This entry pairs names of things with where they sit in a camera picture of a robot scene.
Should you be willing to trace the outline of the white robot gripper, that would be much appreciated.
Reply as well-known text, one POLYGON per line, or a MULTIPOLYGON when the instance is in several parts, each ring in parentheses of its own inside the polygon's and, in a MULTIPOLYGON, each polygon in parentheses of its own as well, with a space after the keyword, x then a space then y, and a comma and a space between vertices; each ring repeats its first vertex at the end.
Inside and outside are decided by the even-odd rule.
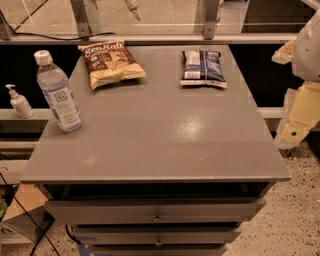
POLYGON ((295 41, 286 42, 274 52, 272 61, 282 65, 292 61, 293 74, 305 80, 297 90, 287 90, 276 130, 274 144, 289 150, 298 146, 320 121, 320 10, 295 41))

